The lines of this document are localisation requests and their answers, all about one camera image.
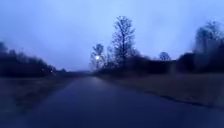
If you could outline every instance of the wet road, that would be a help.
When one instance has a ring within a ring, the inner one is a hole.
[[[224,111],[177,103],[81,78],[19,117],[10,128],[223,128]]]

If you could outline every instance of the treeline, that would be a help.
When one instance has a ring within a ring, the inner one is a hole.
[[[0,43],[0,76],[1,77],[43,77],[56,75],[57,70],[35,57],[8,50]]]
[[[106,51],[102,44],[93,47],[90,64],[97,73],[128,76],[224,72],[224,34],[217,22],[200,27],[192,49],[177,60],[171,60],[166,52],[153,59],[141,55],[134,48],[135,29],[127,17],[118,17],[114,27],[111,46]]]

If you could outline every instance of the overcast sky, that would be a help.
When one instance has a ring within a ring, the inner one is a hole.
[[[69,70],[89,68],[92,46],[108,46],[117,16],[136,28],[136,48],[150,57],[190,51],[207,21],[224,23],[222,0],[0,0],[0,40]]]

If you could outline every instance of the grass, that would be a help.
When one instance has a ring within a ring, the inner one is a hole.
[[[125,87],[175,101],[224,109],[223,74],[173,74],[109,79]]]
[[[0,78],[0,122],[32,109],[72,80],[72,77]]]

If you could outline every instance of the light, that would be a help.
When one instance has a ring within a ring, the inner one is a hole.
[[[96,56],[95,59],[96,59],[96,60],[99,60],[99,59],[100,59],[100,56]]]

